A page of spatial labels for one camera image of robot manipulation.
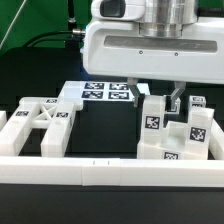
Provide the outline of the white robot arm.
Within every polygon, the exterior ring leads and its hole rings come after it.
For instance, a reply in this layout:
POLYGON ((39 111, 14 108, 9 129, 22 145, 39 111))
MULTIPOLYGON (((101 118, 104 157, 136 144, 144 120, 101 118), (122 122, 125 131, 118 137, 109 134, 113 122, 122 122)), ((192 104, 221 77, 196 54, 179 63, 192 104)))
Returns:
POLYGON ((134 95, 139 79, 168 80, 172 111, 188 82, 224 84, 224 9, 198 0, 93 0, 83 66, 123 76, 134 95))

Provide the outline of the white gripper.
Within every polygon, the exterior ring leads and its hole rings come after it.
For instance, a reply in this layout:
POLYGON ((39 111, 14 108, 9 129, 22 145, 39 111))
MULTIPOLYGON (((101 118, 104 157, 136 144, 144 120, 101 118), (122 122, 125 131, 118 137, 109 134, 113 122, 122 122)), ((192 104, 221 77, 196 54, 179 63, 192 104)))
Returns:
POLYGON ((166 96, 174 112, 185 82, 224 84, 224 7, 198 0, 93 0, 83 66, 94 75, 124 76, 141 108, 138 79, 175 81, 166 96))

